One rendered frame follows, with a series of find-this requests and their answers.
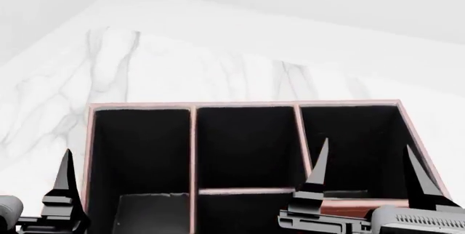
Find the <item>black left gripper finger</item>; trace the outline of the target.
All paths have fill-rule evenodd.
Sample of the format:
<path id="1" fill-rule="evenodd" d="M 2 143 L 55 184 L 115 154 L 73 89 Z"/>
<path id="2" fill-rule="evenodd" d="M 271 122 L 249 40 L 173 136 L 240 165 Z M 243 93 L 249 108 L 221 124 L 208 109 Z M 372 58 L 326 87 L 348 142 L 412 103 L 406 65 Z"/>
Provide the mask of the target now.
<path id="1" fill-rule="evenodd" d="M 41 215 L 51 219 L 88 220 L 76 185 L 73 154 L 70 149 L 62 157 L 53 188 L 45 194 Z"/>

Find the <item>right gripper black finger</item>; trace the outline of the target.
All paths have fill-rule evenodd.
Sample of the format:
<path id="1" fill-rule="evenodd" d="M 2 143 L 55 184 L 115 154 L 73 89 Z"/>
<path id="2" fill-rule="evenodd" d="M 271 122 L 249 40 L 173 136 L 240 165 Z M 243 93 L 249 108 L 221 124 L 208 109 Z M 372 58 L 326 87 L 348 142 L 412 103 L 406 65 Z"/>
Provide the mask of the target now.
<path id="1" fill-rule="evenodd" d="M 325 139 L 318 160 L 303 185 L 293 194 L 288 205 L 292 213 L 319 213 L 324 198 L 328 160 L 328 138 Z"/>
<path id="2" fill-rule="evenodd" d="M 408 145 L 405 146 L 405 184 L 411 209 L 462 210 L 442 194 Z"/>

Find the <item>red-brown book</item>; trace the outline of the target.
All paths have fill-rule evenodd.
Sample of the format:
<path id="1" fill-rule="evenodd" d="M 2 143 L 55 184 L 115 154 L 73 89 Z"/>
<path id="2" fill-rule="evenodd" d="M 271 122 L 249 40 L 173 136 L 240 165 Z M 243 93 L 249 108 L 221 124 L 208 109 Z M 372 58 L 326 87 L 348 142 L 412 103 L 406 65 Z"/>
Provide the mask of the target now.
<path id="1" fill-rule="evenodd" d="M 383 201 L 324 200 L 320 212 L 332 216 L 364 218 L 371 209 L 385 204 Z"/>

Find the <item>pink caddy with black compartments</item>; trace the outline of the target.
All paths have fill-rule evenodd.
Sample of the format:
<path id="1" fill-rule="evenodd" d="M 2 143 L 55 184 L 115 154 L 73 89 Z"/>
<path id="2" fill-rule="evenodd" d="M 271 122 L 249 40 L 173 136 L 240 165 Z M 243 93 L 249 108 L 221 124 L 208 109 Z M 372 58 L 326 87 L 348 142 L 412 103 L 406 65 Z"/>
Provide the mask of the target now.
<path id="1" fill-rule="evenodd" d="M 407 145 L 450 199 L 397 100 L 94 104 L 82 190 L 92 221 L 86 234 L 112 234 L 121 196 L 160 193 L 189 195 L 189 234 L 311 234 L 283 229 L 278 215 L 326 138 L 323 201 L 410 208 Z M 362 219 L 371 222 L 373 211 Z"/>

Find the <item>dark grey flat slab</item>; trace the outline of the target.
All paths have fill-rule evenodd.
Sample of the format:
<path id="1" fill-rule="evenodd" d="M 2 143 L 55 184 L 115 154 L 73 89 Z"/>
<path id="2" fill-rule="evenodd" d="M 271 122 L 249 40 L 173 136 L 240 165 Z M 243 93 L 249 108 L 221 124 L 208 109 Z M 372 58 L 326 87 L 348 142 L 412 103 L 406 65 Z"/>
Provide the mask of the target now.
<path id="1" fill-rule="evenodd" d="M 130 194 L 120 197 L 112 234 L 189 233 L 188 194 Z"/>

